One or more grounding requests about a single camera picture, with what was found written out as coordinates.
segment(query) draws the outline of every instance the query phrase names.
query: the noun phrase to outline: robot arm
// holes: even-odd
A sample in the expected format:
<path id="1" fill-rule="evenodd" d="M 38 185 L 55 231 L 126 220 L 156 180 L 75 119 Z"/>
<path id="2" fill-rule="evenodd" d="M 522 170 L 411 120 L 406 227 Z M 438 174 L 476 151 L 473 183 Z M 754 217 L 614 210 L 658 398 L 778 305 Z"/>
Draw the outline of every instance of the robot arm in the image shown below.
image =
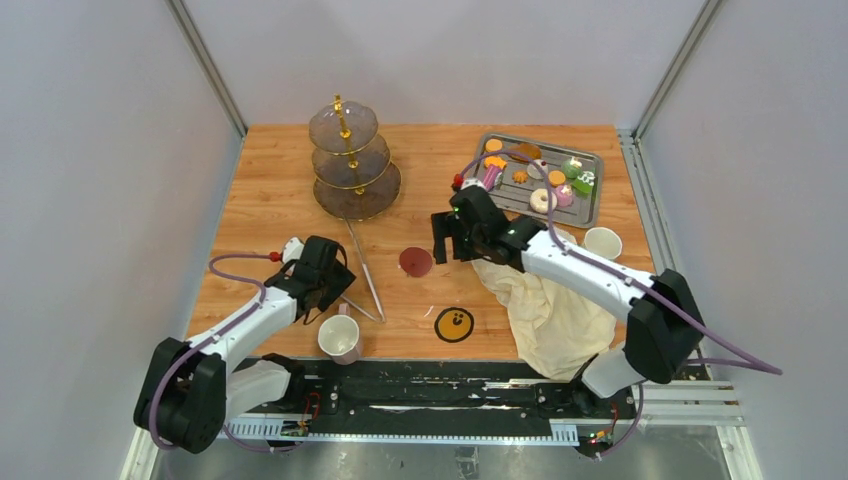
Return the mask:
<path id="1" fill-rule="evenodd" d="M 205 450 L 226 422 L 257 405 L 288 396 L 293 362 L 266 355 L 249 368 L 236 367 L 268 337 L 291 325 L 312 308 L 325 311 L 356 278 L 336 259 L 344 249 L 321 237 L 286 245 L 284 266 L 264 282 L 266 295 L 247 304 L 209 330 L 185 342 L 168 338 L 157 346 L 133 413 L 133 421 L 149 429 L 151 403 L 171 366 L 192 347 L 207 343 L 168 379 L 159 402 L 159 435 L 192 453 Z M 235 327 L 225 327 L 254 308 Z"/>
<path id="2" fill-rule="evenodd" d="M 545 277 L 626 322 L 624 346 L 594 357 L 577 377 L 594 395 L 607 398 L 646 379 L 668 383 L 700 342 L 701 333 L 633 286 L 638 281 L 656 290 L 703 323 L 679 273 L 666 270 L 655 276 L 633 270 L 560 238 L 566 245 L 563 251 L 544 224 L 525 216 L 510 221 L 477 186 L 459 190 L 450 204 L 453 211 L 431 217 L 436 263 L 447 261 L 444 241 L 452 238 L 457 260 L 479 258 Z M 623 275 L 613 275 L 598 264 Z"/>

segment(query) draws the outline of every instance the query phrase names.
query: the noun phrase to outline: white mug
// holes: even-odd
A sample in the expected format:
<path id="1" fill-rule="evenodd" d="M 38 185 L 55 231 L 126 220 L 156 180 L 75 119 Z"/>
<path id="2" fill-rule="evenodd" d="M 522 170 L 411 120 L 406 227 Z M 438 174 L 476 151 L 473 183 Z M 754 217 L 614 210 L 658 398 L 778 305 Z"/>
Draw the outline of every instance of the white mug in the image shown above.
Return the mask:
<path id="1" fill-rule="evenodd" d="M 621 237 L 606 227 L 590 228 L 583 237 L 583 248 L 607 260 L 621 255 Z"/>
<path id="2" fill-rule="evenodd" d="M 350 365 L 362 357 L 359 325 L 350 316 L 350 305 L 339 305 L 339 314 L 324 320 L 318 329 L 318 346 L 339 365 Z"/>

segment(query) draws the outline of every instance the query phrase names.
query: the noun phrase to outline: white wall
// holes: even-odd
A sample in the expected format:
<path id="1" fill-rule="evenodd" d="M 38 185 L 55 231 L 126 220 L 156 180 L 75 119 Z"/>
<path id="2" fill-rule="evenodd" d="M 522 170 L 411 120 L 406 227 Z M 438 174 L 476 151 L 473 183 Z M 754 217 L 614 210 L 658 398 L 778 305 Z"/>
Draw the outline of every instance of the white wall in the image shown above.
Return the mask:
<path id="1" fill-rule="evenodd" d="M 240 140 L 163 1 L 0 7 L 0 477 L 117 478 Z"/>
<path id="2" fill-rule="evenodd" d="M 248 123 L 632 127 L 703 0 L 188 0 Z"/>
<path id="3" fill-rule="evenodd" d="M 644 142 L 767 479 L 846 478 L 848 3 L 726 2 Z"/>

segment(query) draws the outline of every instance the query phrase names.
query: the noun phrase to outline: baking tray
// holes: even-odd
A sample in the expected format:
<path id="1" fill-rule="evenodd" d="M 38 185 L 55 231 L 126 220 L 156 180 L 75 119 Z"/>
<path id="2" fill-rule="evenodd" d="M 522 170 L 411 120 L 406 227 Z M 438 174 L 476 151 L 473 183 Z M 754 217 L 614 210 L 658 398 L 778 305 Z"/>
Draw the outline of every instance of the baking tray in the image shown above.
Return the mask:
<path id="1" fill-rule="evenodd" d="M 497 138 L 503 142 L 504 149 L 520 143 L 538 145 L 542 151 L 542 160 L 548 163 L 549 171 L 554 168 L 559 169 L 564 162 L 572 158 L 583 162 L 583 170 L 594 170 L 595 188 L 592 190 L 592 193 L 584 197 L 575 192 L 574 203 L 565 208 L 557 208 L 554 212 L 554 221 L 580 228 L 595 226 L 595 223 L 598 222 L 598 211 L 601 205 L 601 185 L 604 178 L 604 161 L 601 160 L 601 157 L 593 153 L 574 150 L 560 145 L 543 143 L 529 138 L 515 137 L 497 132 L 489 132 L 483 135 L 479 145 L 477 145 L 477 155 L 484 153 L 486 142 L 492 138 Z M 489 192 L 489 195 L 495 201 L 495 205 L 504 210 L 547 220 L 545 214 L 537 213 L 530 209 L 530 194 L 538 188 L 545 188 L 545 182 L 532 178 L 528 178 L 523 184 L 513 182 L 512 174 L 516 171 L 526 171 L 527 164 L 513 160 L 506 155 L 502 155 L 502 157 L 504 160 L 507 160 L 506 170 L 503 173 L 503 181 L 499 187 L 495 187 Z M 483 180 L 486 174 L 483 162 L 477 164 L 472 174 L 478 179 Z M 570 185 L 572 182 L 573 180 L 567 180 L 566 184 Z"/>

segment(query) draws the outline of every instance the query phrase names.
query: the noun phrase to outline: round coaster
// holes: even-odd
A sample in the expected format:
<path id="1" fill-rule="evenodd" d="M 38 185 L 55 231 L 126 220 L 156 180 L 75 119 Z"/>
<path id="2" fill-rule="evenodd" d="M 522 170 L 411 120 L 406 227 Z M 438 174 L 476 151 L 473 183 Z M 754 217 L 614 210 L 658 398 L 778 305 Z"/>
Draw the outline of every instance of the round coaster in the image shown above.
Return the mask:
<path id="1" fill-rule="evenodd" d="M 436 318 L 434 327 L 436 335 L 445 342 L 461 342 L 474 331 L 474 316 L 464 308 L 448 307 Z"/>
<path id="2" fill-rule="evenodd" d="M 400 268 L 411 277 L 423 277 L 433 268 L 430 252 L 418 247 L 409 247 L 400 252 Z"/>

